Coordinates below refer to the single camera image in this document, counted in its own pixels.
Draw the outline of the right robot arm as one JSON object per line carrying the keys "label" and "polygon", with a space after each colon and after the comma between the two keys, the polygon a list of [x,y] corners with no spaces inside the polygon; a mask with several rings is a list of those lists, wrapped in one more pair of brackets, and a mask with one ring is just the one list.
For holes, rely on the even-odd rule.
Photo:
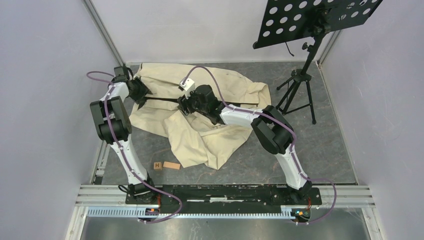
{"label": "right robot arm", "polygon": [[180,83],[183,96],[177,99],[178,109],[189,115],[199,113],[214,125],[235,125],[253,130],[261,146],[279,162],[289,189],[289,199],[302,204],[309,198],[312,182],[301,167],[295,151],[293,127],[271,105],[264,109],[243,108],[218,100],[210,85],[194,87]]}

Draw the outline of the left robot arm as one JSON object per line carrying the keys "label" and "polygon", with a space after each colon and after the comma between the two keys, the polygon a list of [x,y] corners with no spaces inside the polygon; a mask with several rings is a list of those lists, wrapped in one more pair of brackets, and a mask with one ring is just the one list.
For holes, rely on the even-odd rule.
{"label": "left robot arm", "polygon": [[110,77],[105,95],[89,105],[94,126],[98,137],[116,153],[126,173],[127,186],[118,186],[126,193],[126,203],[151,204],[157,200],[158,193],[132,143],[132,124],[124,106],[126,98],[140,103],[150,90],[125,65],[115,67]]}

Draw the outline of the cream zip-up jacket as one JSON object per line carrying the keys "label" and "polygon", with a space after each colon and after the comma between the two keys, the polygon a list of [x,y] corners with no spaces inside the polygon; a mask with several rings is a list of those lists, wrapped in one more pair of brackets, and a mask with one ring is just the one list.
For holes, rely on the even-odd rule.
{"label": "cream zip-up jacket", "polygon": [[264,109],[269,106],[269,86],[253,82],[237,71],[188,64],[142,63],[136,76],[150,89],[143,106],[135,104],[129,117],[138,129],[166,137],[171,151],[187,168],[204,164],[221,168],[249,138],[252,130],[237,125],[213,124],[200,113],[184,115],[175,99],[183,95],[179,83],[191,78],[196,86],[209,85],[219,100],[240,104],[243,108]]}

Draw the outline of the wooden letter cube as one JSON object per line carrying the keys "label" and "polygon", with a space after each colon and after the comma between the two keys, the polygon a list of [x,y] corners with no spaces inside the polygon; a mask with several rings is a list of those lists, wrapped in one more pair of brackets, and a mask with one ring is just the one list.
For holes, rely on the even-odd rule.
{"label": "wooden letter cube", "polygon": [[154,162],[153,169],[155,171],[161,171],[163,169],[163,164],[161,162]]}

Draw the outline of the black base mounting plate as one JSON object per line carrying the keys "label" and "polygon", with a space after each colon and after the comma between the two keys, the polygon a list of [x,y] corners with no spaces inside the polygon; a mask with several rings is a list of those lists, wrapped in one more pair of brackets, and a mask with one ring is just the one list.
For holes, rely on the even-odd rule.
{"label": "black base mounting plate", "polygon": [[278,184],[171,185],[151,190],[129,186],[126,204],[157,204],[160,214],[276,214],[282,206],[320,206],[320,190],[307,183],[300,190]]}

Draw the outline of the wooden rectangular block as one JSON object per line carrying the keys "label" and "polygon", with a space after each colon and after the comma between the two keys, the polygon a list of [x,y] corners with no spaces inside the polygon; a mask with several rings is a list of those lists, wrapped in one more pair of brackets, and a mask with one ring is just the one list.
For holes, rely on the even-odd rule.
{"label": "wooden rectangular block", "polygon": [[164,161],[163,167],[168,169],[179,170],[181,168],[181,165],[179,163]]}

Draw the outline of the aluminium frame rail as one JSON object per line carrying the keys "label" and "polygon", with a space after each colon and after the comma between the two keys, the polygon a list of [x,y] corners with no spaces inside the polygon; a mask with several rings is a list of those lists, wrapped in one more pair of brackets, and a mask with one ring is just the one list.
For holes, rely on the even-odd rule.
{"label": "aluminium frame rail", "polygon": [[125,61],[123,60],[121,54],[118,51],[118,48],[116,47],[111,35],[109,34],[109,31],[107,30],[106,25],[104,24],[100,14],[98,13],[94,2],[92,0],[82,0],[82,3],[86,8],[88,14],[90,15],[91,19],[93,20],[97,30],[99,31],[102,39],[106,43],[107,48],[109,49],[116,63],[119,66],[125,65]]}

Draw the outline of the black perforated music stand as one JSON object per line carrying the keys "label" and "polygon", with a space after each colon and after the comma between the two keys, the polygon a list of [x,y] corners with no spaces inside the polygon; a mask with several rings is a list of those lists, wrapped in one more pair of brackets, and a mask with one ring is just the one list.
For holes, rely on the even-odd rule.
{"label": "black perforated music stand", "polygon": [[381,4],[379,0],[269,0],[254,49],[265,48],[305,38],[313,38],[314,43],[305,42],[302,50],[308,55],[303,68],[292,71],[288,80],[277,87],[280,90],[288,85],[286,93],[276,105],[283,115],[289,109],[301,83],[305,83],[312,124],[316,116],[310,81],[307,73],[325,38],[331,32],[363,25]]}

